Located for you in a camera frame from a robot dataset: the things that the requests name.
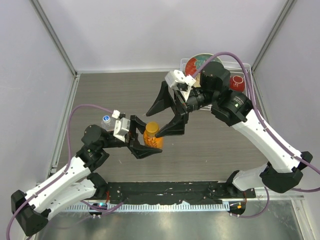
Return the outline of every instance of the gray wood tabletop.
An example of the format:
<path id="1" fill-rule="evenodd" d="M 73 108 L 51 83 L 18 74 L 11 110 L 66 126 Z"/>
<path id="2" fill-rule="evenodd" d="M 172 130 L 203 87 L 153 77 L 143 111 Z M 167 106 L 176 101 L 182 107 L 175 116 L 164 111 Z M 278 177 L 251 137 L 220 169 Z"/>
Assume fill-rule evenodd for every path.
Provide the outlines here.
<path id="1" fill-rule="evenodd" d="M 96 104 L 117 109 L 126 116 L 137 115 L 144 122 L 156 121 L 163 127 L 174 116 L 171 109 L 151 117 L 144 114 L 155 101 L 167 72 L 82 74 L 73 107 Z M 105 113 L 81 108 L 70 125 L 74 155 L 82 146 L 87 126 L 100 125 Z M 136 159 L 127 148 L 108 148 L 110 157 L 96 170 L 106 181 L 225 181 L 235 170 L 261 166 L 267 159 L 243 135 L 216 119 L 210 111 L 189 115 L 185 135 L 164 138 L 163 152 Z M 58 168 L 67 163 L 68 149 L 63 143 Z"/>

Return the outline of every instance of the bottle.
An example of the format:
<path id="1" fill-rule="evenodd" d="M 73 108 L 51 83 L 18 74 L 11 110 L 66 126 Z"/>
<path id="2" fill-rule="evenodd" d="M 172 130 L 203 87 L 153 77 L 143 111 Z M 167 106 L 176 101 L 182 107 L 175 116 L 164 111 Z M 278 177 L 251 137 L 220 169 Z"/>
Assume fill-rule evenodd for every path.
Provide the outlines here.
<path id="1" fill-rule="evenodd" d="M 116 119 L 112 116 L 105 115 L 101 121 L 101 127 L 107 132 L 115 130 Z"/>
<path id="2" fill-rule="evenodd" d="M 164 146 L 164 138 L 163 137 L 155 137 L 156 133 L 159 132 L 158 123 L 151 121 L 145 126 L 145 131 L 143 133 L 143 141 L 144 145 L 162 149 Z"/>

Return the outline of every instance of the bottle cap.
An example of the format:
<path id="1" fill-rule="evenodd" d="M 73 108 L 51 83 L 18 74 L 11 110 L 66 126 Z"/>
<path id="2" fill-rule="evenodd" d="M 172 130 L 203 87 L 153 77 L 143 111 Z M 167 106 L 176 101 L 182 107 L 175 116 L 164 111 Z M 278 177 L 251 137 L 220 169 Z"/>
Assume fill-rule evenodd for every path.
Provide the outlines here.
<path id="1" fill-rule="evenodd" d="M 145 131 L 146 134 L 149 137 L 154 137 L 156 135 L 157 132 L 159 132 L 159 125 L 158 123 L 156 123 L 155 121 L 151 121 L 149 122 L 146 126 L 145 126 Z"/>
<path id="2" fill-rule="evenodd" d="M 105 115 L 103 118 L 102 118 L 102 121 L 105 123 L 105 124 L 108 124 L 110 123 L 111 119 L 108 115 Z"/>

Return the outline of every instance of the red mug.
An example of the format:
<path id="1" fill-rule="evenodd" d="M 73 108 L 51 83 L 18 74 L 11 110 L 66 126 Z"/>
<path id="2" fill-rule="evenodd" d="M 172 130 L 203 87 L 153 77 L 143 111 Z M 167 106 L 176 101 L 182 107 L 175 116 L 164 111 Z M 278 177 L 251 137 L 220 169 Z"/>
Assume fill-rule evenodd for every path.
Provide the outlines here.
<path id="1" fill-rule="evenodd" d="M 232 76 L 230 77 L 230 89 L 243 92 L 246 88 L 245 80 L 241 76 Z"/>

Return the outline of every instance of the orange bottle cap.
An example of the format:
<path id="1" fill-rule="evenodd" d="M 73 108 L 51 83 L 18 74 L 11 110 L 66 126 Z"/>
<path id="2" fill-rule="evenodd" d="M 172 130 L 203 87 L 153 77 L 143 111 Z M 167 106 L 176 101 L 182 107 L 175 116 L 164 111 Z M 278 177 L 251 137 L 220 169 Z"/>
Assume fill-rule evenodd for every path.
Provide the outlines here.
<path id="1" fill-rule="evenodd" d="M 155 121 L 151 121 L 149 122 L 146 126 L 145 126 L 145 131 L 146 134 L 149 137 L 154 137 L 156 135 L 156 133 L 159 131 L 159 125 L 158 123 L 156 123 Z"/>

